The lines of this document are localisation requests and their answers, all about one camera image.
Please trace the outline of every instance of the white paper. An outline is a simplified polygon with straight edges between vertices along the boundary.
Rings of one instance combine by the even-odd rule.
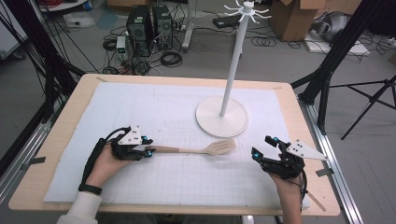
[[[223,93],[223,88],[211,87],[100,83],[61,157],[45,202],[73,202],[98,139],[120,127],[139,125],[156,146],[200,149],[219,140],[200,128],[195,110],[205,98]],[[266,144],[265,135],[289,141],[276,93],[234,88],[231,98],[245,107],[249,120],[234,139],[235,150],[218,156],[154,153],[109,179],[103,203],[279,208],[274,182],[251,159],[252,147],[278,159],[278,148]],[[308,205],[305,198],[304,207]]]

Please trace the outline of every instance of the gray floor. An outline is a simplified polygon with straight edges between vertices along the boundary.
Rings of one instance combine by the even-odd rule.
[[[72,30],[69,34],[90,61],[100,68],[105,63],[103,37],[111,29],[123,25],[126,20],[123,17],[114,17],[103,8],[96,8],[89,13],[96,25]],[[214,15],[198,15],[194,18],[196,25],[215,28],[211,22]],[[250,23],[249,28],[267,26],[266,21],[260,22],[259,25]],[[257,31],[265,33],[271,31],[271,28]],[[228,76],[234,40],[233,34],[195,30],[189,51],[182,53],[181,66],[160,66],[158,69],[161,73],[151,69],[148,75],[225,79]],[[93,70],[71,41],[66,40],[65,45],[74,65],[85,71]],[[366,45],[367,49],[375,47],[375,44]],[[355,56],[347,56],[335,71],[332,85],[379,81],[393,77],[396,65],[389,63],[388,58],[394,52],[395,50],[391,50],[380,54],[371,50],[370,55],[363,57],[361,61]],[[253,46],[247,38],[235,79],[291,83],[315,71],[324,57],[324,54],[309,53],[303,44],[300,48],[293,49],[288,43],[276,40],[274,47],[264,48]],[[29,60],[8,59],[0,64],[0,71],[0,142],[3,145],[0,149],[1,158],[41,106],[44,97]],[[362,86],[360,89],[374,94],[381,87],[381,84],[375,84]],[[295,89],[295,93],[303,90],[304,86]],[[390,90],[381,99],[393,104]],[[340,139],[367,104],[367,98],[352,90],[330,89],[326,118],[327,136],[363,222],[396,223],[396,174],[393,172],[396,158],[396,112],[375,104],[346,140]],[[52,212],[11,211],[7,208],[8,200],[9,196],[0,205],[1,223],[54,223],[60,215]],[[255,217],[255,223],[275,223],[275,220],[272,217]],[[347,223],[347,220],[340,214],[338,217],[304,217],[304,223]]]

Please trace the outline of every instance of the black tripod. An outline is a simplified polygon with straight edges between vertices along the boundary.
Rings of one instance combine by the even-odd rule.
[[[354,84],[346,84],[346,85],[338,85],[338,86],[330,86],[330,88],[337,88],[337,87],[348,87],[350,89],[352,89],[353,91],[356,91],[357,93],[360,93],[361,95],[367,97],[369,99],[370,104],[367,106],[367,108],[361,113],[361,115],[358,117],[358,119],[355,121],[355,123],[353,123],[353,125],[349,128],[349,130],[346,132],[346,134],[344,134],[344,136],[341,138],[342,140],[344,140],[347,135],[352,131],[352,129],[358,124],[358,122],[361,120],[361,118],[363,118],[363,116],[369,111],[369,109],[376,103],[379,102],[381,105],[385,105],[387,107],[390,107],[394,110],[396,110],[396,90],[395,90],[395,80],[396,80],[396,75],[391,78],[390,80],[383,80],[383,81],[374,81],[374,82],[362,82],[362,83],[354,83]],[[360,91],[356,88],[354,88],[354,86],[361,86],[361,85],[369,85],[369,84],[378,84],[378,83],[383,83],[384,86],[379,89],[378,92],[376,92],[373,96],[364,93],[363,91]],[[381,97],[381,95],[389,88],[392,88],[392,93],[393,93],[393,101],[394,101],[394,105],[390,105],[387,104],[381,100],[379,100],[379,97]]]

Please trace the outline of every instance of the black wrist strap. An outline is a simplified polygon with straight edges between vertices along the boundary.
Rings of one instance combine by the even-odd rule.
[[[98,187],[95,187],[92,185],[82,184],[82,183],[79,185],[78,191],[86,191],[86,192],[93,193],[96,195],[100,195],[102,193],[101,188],[98,188]]]

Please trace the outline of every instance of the white pole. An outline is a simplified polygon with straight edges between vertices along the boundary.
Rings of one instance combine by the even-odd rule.
[[[242,52],[242,45],[245,39],[245,33],[248,28],[249,16],[245,16],[239,24],[238,34],[236,36],[235,47],[233,49],[233,59],[231,60],[230,73],[228,74],[227,86],[224,92],[223,103],[221,106],[220,116],[224,117],[227,104],[230,99],[231,88],[233,87],[233,78],[235,77],[236,67],[238,66],[239,56]]]

